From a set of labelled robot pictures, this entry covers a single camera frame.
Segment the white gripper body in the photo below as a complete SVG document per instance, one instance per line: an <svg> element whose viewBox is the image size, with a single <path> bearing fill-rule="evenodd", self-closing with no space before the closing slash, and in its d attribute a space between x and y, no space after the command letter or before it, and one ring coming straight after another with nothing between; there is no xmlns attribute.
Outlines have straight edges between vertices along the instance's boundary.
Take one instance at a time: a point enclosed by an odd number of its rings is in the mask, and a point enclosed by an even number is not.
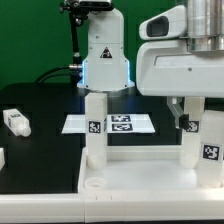
<svg viewBox="0 0 224 224"><path fill-rule="evenodd" d="M144 43L137 88L146 96L224 98L224 52L190 53L184 40Z"/></svg>

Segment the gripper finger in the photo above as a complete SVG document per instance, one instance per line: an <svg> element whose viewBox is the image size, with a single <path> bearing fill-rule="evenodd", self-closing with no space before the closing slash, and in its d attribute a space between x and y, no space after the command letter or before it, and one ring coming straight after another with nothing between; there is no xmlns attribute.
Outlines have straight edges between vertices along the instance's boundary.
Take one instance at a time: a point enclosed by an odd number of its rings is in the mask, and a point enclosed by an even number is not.
<svg viewBox="0 0 224 224"><path fill-rule="evenodd" d="M184 113L180 105L181 102L181 97L167 97L167 106L175 118L175 127L186 130L189 127L189 115Z"/></svg>

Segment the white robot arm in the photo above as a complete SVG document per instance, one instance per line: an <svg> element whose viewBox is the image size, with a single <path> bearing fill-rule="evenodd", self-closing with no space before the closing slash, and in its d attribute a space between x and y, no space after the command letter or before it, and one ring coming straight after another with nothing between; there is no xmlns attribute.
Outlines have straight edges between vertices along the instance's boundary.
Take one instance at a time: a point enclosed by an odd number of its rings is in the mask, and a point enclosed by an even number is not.
<svg viewBox="0 0 224 224"><path fill-rule="evenodd" d="M224 97L224 0L184 0L141 23L139 35L137 88L165 96L178 128L190 120L183 97Z"/></svg>

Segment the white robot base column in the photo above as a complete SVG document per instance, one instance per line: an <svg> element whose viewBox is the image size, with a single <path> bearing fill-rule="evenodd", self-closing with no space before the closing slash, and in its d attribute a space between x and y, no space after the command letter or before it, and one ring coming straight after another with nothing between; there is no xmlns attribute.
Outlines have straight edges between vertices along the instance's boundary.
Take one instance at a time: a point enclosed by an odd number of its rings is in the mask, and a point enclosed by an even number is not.
<svg viewBox="0 0 224 224"><path fill-rule="evenodd" d="M135 86L124 55L124 17L114 8L89 14L88 54L82 62L79 89L129 93Z"/></svg>

